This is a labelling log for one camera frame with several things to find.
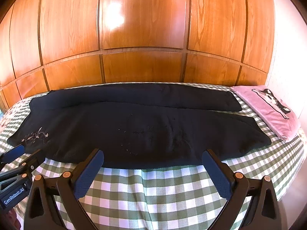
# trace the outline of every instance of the pink pillow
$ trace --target pink pillow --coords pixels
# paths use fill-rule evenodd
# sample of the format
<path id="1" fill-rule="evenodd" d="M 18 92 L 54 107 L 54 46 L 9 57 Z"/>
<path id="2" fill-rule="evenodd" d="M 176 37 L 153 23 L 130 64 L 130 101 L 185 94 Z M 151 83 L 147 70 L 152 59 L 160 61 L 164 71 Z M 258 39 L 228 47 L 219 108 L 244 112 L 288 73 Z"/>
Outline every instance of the pink pillow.
<path id="1" fill-rule="evenodd" d="M 233 86 L 231 89 L 252 108 L 282 140 L 291 141 L 299 127 L 295 113 L 265 85 Z"/>

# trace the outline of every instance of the blue textured pad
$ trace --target blue textured pad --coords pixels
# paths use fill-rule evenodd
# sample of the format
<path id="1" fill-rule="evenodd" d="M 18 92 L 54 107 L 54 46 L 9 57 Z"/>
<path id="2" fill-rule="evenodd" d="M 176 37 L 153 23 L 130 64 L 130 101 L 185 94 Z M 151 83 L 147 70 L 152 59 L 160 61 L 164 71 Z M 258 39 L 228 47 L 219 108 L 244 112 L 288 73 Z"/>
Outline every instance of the blue textured pad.
<path id="1" fill-rule="evenodd" d="M 86 195 L 95 179 L 95 176 L 103 165 L 103 161 L 103 152 L 99 150 L 74 183 L 74 195 L 76 199 L 82 198 Z"/>
<path id="2" fill-rule="evenodd" d="M 1 162 L 3 163 L 11 163 L 18 157 L 22 156 L 25 153 L 25 148 L 23 145 L 18 145 L 12 150 L 5 152 L 2 156 Z"/>
<path id="3" fill-rule="evenodd" d="M 229 200 L 232 195 L 231 183 L 208 151 L 203 152 L 202 162 L 220 197 Z"/>

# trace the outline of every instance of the black garment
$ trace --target black garment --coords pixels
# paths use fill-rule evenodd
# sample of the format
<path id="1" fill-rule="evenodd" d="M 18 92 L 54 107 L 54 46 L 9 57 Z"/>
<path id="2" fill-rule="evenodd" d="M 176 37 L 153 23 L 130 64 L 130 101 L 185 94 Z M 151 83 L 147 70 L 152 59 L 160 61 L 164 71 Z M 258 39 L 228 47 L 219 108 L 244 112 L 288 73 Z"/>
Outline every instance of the black garment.
<path id="1" fill-rule="evenodd" d="M 145 169 L 200 165 L 208 148 L 225 160 L 270 145 L 230 92 L 174 84 L 116 84 L 50 92 L 30 102 L 31 113 L 8 139 L 26 153 L 83 161 L 94 148 L 103 167 Z"/>

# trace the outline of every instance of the checkered bedsheet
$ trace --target checkered bedsheet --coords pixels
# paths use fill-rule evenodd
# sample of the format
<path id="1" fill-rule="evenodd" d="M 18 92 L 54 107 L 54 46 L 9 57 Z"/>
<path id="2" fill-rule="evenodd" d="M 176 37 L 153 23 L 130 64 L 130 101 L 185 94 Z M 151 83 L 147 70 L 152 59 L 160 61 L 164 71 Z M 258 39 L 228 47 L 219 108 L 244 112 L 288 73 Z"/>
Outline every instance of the checkered bedsheet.
<path id="1" fill-rule="evenodd" d="M 229 87 L 187 84 L 202 88 L 231 91 Z M 0 152 L 12 148 L 7 139 L 21 125 L 30 112 L 33 98 L 15 104 L 0 122 Z M 253 117 L 259 127 L 270 136 L 269 147 L 256 149 L 247 155 L 224 161 L 233 171 L 246 177 L 272 178 L 277 199 L 285 193 L 307 155 L 305 135 L 301 131 L 289 143 L 281 141 L 239 97 L 243 110 L 235 113 Z M 27 154 L 7 165 L 3 171 L 15 168 Z M 57 177 L 72 170 L 74 164 L 48 160 L 33 174 Z M 203 166 L 170 167 L 154 170 L 124 170 L 101 168 L 87 195 L 79 200 L 99 229 L 207 229 L 214 221 L 226 200 L 219 197 Z M 244 205 L 232 229 L 238 229 L 246 213 L 250 197 Z M 15 208 L 23 216 L 27 198 Z M 61 200 L 56 203 L 68 229 L 74 229 Z"/>

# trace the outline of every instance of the mattress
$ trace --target mattress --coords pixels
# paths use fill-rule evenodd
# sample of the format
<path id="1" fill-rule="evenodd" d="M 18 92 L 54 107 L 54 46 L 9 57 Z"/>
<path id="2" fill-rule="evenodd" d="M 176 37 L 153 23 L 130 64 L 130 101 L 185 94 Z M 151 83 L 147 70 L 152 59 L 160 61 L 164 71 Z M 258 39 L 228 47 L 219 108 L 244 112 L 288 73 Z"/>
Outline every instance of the mattress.
<path id="1" fill-rule="evenodd" d="M 186 85 L 231 91 L 225 86 Z M 249 178 L 261 179 L 264 175 L 270 176 L 279 200 L 306 158 L 305 135 L 300 130 L 292 141 L 285 143 L 249 106 L 237 95 L 234 96 L 242 106 L 242 111 L 234 114 L 253 117 L 258 126 L 271 138 L 272 144 L 255 149 L 243 157 L 223 162 L 234 172 L 242 172 Z M 7 139 L 30 113 L 29 102 L 33 97 L 16 103 L 0 122 L 1 153 L 13 148 L 7 144 Z M 2 171 L 17 167 L 27 156 L 29 155 L 22 155 L 6 165 Z M 58 177 L 65 171 L 73 170 L 75 166 L 46 159 L 33 175 Z M 55 199 L 65 225 L 68 229 L 73 229 L 60 198 L 55 196 Z M 245 199 L 232 229 L 239 228 L 250 199 Z M 87 195 L 79 201 L 99 229 L 207 229 L 226 203 L 217 193 L 203 166 L 152 170 L 101 168 Z M 21 217 L 24 216 L 26 202 L 27 198 L 15 207 Z"/>

